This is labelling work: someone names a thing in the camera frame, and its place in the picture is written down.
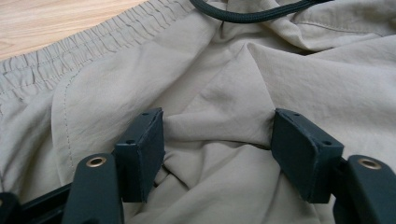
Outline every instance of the beige fabric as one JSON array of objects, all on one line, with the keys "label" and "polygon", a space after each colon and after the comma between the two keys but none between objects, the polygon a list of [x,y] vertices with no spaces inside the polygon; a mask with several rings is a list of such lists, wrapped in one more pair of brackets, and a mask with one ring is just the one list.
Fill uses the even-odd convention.
[{"label": "beige fabric", "polygon": [[[274,0],[212,2],[249,12]],[[128,223],[333,223],[303,202],[269,149],[276,107],[298,111],[396,170],[396,4],[333,1],[230,24],[150,0],[0,63],[0,190],[25,202],[72,181],[128,123],[164,110],[166,155]]]}]

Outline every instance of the elastic waistband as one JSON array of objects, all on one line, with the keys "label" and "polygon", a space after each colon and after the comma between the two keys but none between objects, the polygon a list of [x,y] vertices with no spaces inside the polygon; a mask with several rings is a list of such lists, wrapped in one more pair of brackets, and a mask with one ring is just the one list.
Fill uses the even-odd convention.
[{"label": "elastic waistband", "polygon": [[38,51],[0,62],[0,103],[37,90],[52,90],[66,73],[84,64],[132,48],[166,29],[193,9],[188,0],[149,0],[89,30]]}]

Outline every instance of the black strap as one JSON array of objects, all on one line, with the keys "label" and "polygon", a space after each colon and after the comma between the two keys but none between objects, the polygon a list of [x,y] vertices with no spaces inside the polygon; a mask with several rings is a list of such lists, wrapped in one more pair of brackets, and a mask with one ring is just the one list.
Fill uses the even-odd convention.
[{"label": "black strap", "polygon": [[282,7],[275,7],[269,10],[254,13],[236,13],[224,11],[216,7],[210,6],[204,0],[190,0],[191,3],[204,14],[216,18],[220,21],[232,23],[255,23],[261,21],[269,21],[295,13],[316,4],[332,1],[332,0],[301,0],[297,3],[288,4]]}]

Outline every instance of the wooden surface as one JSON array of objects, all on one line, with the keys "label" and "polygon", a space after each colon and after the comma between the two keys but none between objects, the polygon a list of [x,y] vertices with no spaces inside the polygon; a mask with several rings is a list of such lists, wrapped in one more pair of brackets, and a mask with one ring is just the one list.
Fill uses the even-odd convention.
[{"label": "wooden surface", "polygon": [[0,60],[42,49],[147,0],[0,0]]}]

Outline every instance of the metal grommet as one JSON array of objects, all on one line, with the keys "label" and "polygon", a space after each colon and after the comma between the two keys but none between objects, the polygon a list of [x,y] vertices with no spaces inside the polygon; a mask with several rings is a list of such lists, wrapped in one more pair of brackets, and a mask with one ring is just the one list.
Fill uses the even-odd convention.
[{"label": "metal grommet", "polygon": [[362,166],[364,166],[366,168],[369,168],[369,169],[372,169],[372,170],[380,170],[382,168],[381,165],[378,162],[372,161],[370,159],[361,158],[361,159],[358,160],[358,162]]},{"label": "metal grommet", "polygon": [[106,162],[105,157],[95,157],[87,161],[87,166],[89,167],[98,167],[103,165]]}]

